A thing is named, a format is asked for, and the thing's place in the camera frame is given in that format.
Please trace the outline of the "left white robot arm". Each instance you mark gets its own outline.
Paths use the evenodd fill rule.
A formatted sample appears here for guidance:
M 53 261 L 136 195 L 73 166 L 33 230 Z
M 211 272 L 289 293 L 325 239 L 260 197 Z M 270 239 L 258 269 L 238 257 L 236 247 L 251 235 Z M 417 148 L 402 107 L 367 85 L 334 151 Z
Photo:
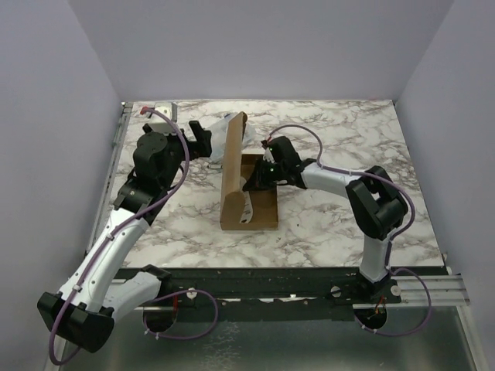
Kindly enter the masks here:
M 211 155 L 211 132 L 198 121 L 190 121 L 189 127 L 192 141 L 144 125 L 132 155 L 134 166 L 118 190 L 101 235 L 68 281 L 56 293 L 43 293 L 37 302 L 53 334 L 94 353 L 122 316 L 146 301 L 162 305 L 169 300 L 169 273 L 152 265 L 114 293 L 108 290 L 130 249 L 181 186 L 174 180 L 177 172 L 186 173 L 189 160 Z

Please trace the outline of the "white blue packaged item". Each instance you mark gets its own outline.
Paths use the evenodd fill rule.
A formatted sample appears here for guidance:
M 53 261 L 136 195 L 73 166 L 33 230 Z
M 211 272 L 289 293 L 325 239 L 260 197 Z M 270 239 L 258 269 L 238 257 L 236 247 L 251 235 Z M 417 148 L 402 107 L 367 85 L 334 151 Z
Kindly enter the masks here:
M 240 224 L 248 224 L 252 221 L 252 217 L 254 215 L 254 208 L 251 201 L 251 196 L 249 191 L 244 191 L 244 186 L 246 185 L 247 180 L 243 176 L 240 177 L 240 190 L 244 197 L 244 206 L 243 212 L 240 218 Z

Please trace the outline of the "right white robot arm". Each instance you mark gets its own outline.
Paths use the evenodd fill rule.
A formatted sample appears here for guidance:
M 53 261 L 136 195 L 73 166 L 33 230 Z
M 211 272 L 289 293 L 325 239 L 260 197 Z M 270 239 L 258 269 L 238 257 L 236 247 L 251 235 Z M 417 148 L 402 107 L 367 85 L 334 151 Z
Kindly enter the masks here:
M 388 275 L 393 233 L 398 231 L 411 207 L 380 166 L 367 171 L 324 167 L 314 158 L 301 159 L 285 137 L 263 140 L 265 153 L 255 162 L 244 183 L 247 192 L 268 191 L 278 186 L 295 186 L 342 196 L 348 199 L 353 217 L 364 234 L 364 252 L 355 284 L 361 301 L 380 297 L 381 281 Z

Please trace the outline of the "brown cardboard express box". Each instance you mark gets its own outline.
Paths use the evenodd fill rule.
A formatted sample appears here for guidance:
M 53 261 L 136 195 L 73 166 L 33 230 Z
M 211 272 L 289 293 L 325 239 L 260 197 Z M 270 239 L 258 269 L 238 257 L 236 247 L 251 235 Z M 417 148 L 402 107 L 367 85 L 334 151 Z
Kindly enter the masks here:
M 226 117 L 227 132 L 222 159 L 220 228 L 223 231 L 278 229 L 278 193 L 275 189 L 244 191 L 262 154 L 242 152 L 248 116 L 244 112 Z

